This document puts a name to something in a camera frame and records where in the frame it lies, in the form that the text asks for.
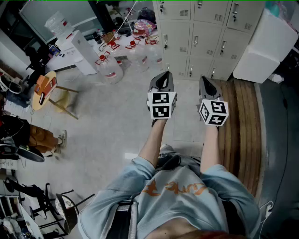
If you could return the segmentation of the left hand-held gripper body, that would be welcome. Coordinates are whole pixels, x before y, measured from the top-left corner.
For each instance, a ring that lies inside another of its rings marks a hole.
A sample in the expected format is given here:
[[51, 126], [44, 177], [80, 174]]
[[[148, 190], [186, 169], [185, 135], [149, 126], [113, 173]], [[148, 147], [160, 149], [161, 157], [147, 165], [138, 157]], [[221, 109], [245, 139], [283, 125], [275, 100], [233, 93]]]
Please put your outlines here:
[[152, 88], [148, 92], [147, 107], [152, 120], [170, 119], [176, 107], [177, 93], [175, 91], [159, 91]]

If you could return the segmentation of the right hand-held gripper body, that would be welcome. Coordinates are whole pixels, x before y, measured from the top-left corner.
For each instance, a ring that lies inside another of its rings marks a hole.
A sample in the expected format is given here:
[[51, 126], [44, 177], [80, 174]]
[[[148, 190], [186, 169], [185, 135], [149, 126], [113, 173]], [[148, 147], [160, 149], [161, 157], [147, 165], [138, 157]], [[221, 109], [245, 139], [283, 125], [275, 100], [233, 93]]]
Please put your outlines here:
[[222, 96], [214, 99], [199, 97], [199, 119], [206, 126], [223, 126], [228, 118], [228, 102]]

